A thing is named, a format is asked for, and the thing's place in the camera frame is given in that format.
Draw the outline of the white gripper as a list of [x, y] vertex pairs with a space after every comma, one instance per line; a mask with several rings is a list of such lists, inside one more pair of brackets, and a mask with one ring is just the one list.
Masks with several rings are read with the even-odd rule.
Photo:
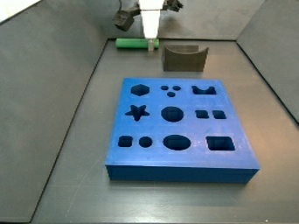
[[139, 0], [142, 10], [142, 21], [144, 29], [144, 38], [148, 43], [148, 51], [155, 49], [155, 39], [158, 37], [160, 9], [164, 6], [164, 0]]

